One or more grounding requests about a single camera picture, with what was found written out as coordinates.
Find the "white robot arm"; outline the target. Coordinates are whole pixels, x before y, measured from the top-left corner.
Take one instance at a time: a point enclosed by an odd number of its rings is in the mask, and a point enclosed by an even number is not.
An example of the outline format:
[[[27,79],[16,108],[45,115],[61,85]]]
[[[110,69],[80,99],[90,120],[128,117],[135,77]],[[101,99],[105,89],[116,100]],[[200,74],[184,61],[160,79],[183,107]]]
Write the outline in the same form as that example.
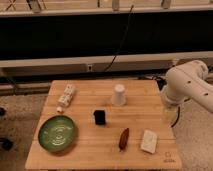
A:
[[[201,60],[186,62],[167,71],[160,96],[172,127],[180,118],[180,105],[186,98],[193,99],[213,114],[213,85],[205,81],[208,72],[207,65]]]

